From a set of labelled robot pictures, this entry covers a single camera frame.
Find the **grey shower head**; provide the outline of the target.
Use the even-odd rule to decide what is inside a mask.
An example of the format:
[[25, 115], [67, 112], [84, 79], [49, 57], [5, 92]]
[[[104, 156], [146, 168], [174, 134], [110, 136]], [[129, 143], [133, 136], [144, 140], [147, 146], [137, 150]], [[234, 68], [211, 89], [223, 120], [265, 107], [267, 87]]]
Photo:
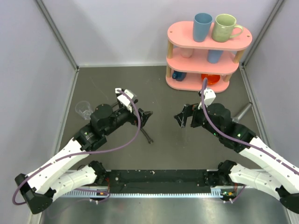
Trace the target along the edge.
[[233, 118], [232, 120], [236, 123], [243, 118], [243, 116], [252, 108], [252, 102], [248, 102]]

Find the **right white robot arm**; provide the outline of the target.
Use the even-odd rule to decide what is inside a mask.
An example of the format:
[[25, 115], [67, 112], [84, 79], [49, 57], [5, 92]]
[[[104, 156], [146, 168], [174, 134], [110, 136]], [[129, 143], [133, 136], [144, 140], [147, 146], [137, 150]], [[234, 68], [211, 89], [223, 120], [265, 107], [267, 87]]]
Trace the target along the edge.
[[298, 167], [275, 153], [249, 128], [234, 122], [230, 110], [222, 104], [186, 104], [182, 112], [174, 116], [180, 127], [185, 127], [189, 117], [192, 118], [191, 127], [203, 127], [225, 147], [266, 171], [260, 174], [236, 163], [219, 171], [218, 179], [222, 184], [233, 182], [250, 186], [273, 196], [288, 210], [299, 212]]

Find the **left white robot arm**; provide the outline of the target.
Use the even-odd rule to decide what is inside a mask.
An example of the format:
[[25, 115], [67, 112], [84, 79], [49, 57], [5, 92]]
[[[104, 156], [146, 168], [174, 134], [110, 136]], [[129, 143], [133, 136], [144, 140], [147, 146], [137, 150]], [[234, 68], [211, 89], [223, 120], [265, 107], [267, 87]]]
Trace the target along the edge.
[[90, 123], [81, 128], [45, 165], [27, 175], [16, 176], [15, 182], [32, 214], [44, 211], [60, 196], [74, 189], [88, 184], [103, 184], [106, 170], [98, 161], [92, 161], [72, 174], [66, 171], [98, 150], [107, 142], [106, 137], [125, 123], [144, 127], [152, 114], [152, 111], [138, 109], [135, 115], [125, 106], [114, 111], [108, 104], [99, 105], [91, 114]]

